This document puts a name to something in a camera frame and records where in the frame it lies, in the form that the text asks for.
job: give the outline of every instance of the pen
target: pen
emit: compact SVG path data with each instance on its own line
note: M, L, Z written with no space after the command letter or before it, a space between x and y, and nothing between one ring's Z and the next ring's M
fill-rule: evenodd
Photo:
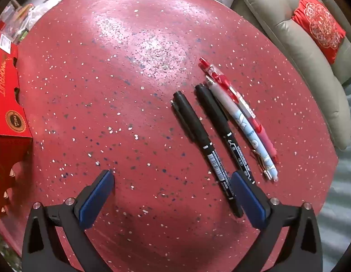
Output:
M218 157L218 154L216 153L216 150L210 141L205 128L194 112L192 106L189 104L186 96L184 96L181 91L177 91L173 94L173 96L174 99L172 107L183 128L191 140L199 146L201 152L209 160L217 176L217 179L221 184L226 197L228 198L233 213L237 217L241 218L243 216L241 205L236 201L235 194L231 189L229 176L224 169L222 162Z
M212 94L218 99L222 106L236 121L236 123L246 135L247 139L250 141L256 153L260 156L262 163L265 166L264 175L269 180L273 179L275 182L278 181L278 171L276 170L274 163L272 162L264 145L261 143L258 135L255 133L254 129L243 115L242 111L219 84L213 81L213 79L211 79L209 76L206 76L206 79L207 86L211 90Z
M201 68L209 74L231 97L231 99L238 105L244 116L247 118L251 126L254 128L256 134L260 138L261 142L265 146L265 149L270 154L274 162L278 163L278 155L274 145L272 144L270 138L267 136L265 128L262 126L261 122L256 118L256 115L243 99L241 94L235 90L229 79L213 64L210 64L204 58L200 58Z
M234 134L232 133L228 120L225 117L223 111L219 107L218 103L214 99L211 91L203 84L199 84L195 87L197 99L201 103L201 106L205 110L207 116L211 120L217 133L222 138L226 145L226 148L231 153L236 166L244 172L249 181L254 184L255 179L252 176L251 170L247 161L238 145Z

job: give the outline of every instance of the light blue pen barrel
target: light blue pen barrel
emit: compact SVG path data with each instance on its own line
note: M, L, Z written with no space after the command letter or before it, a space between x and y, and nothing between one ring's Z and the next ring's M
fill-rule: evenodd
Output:
M271 178L274 181L278 181L278 171L276 170L274 163L272 162L264 145L261 143L260 138L252 128L249 121L246 119L246 117L236 105L236 103L234 103L233 100L223 90L223 88L215 81L213 81L209 76L206 76L206 78L207 85L210 88L212 94L218 99L218 101L223 105L223 107L229 112L232 118L240 126L242 132L244 132L245 136L250 141L252 147L262 158L264 166L266 167L266 170L270 174Z

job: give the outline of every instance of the red box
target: red box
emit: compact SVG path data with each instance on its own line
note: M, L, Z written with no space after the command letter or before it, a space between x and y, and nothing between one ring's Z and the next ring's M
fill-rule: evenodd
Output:
M19 93L15 67L18 49L6 37L1 36L0 33L0 41L5 41L7 47L10 46L10 53L0 48L0 216L4 213L4 206L9 203L5 191L15 183L12 166L24 159L32 143L24 109L16 98Z

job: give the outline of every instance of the blue gripper pad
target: blue gripper pad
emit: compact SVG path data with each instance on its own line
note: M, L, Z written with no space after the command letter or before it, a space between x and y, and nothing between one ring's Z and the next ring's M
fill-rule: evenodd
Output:
M114 175L109 170L104 170L92 185L86 186L77 196L74 212L82 230L93 226L114 185Z
M231 176L231 187L237 200L240 202L251 225L261 230L265 227L266 219L270 214L270 207L262 190L248 182L243 172L234 172Z

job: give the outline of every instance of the red pen grip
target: red pen grip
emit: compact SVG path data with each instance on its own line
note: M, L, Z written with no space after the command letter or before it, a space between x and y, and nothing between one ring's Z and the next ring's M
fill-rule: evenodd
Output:
M269 153L273 161L275 163L278 163L278 156L277 156L276 149L272 144L272 142L270 141L269 137L267 136L265 128L263 126L261 126L261 131L257 133L257 135L260 138L263 145L265 146L266 151Z

